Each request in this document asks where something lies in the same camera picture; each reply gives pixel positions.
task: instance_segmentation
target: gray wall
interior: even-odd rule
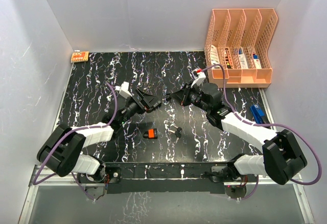
[[[73,49],[200,50],[212,8],[277,7],[281,0],[48,0]]]
[[[17,223],[72,48],[46,0],[0,0],[0,222]]]
[[[282,0],[277,7],[279,23],[269,50],[273,67],[272,84],[267,89],[276,122],[301,132],[318,152],[327,168],[327,0]],[[309,150],[303,171],[305,181],[317,175],[317,164]],[[317,223],[326,223],[327,176],[317,185],[305,187]]]

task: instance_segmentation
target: key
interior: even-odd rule
[[[169,132],[170,133],[174,133],[177,138],[181,138],[182,137],[182,134],[178,130],[177,131],[169,130]]]
[[[181,132],[182,131],[182,128],[181,127],[176,127],[175,125],[173,125],[173,126],[177,129],[178,132]]]

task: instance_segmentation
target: orange desk organizer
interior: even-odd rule
[[[274,9],[213,9],[205,42],[207,66],[211,66],[211,45],[217,47],[219,61],[225,69],[226,87],[268,87],[272,68],[268,60],[268,48],[277,25]],[[249,69],[242,69],[239,48],[243,47]],[[225,49],[229,50],[232,69],[224,60]],[[255,53],[262,69],[256,69]],[[223,85],[220,68],[208,70],[209,81],[218,87]]]

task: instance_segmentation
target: blue object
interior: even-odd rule
[[[265,113],[262,111],[260,106],[252,105],[250,107],[250,110],[251,110],[251,112],[252,112],[252,114],[254,116],[254,119],[255,119],[256,123],[260,123],[260,124],[266,123],[267,118],[266,118]]]

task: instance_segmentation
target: small orange card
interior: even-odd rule
[[[88,61],[88,51],[87,52],[74,52],[72,55],[71,63],[73,62],[84,62]]]

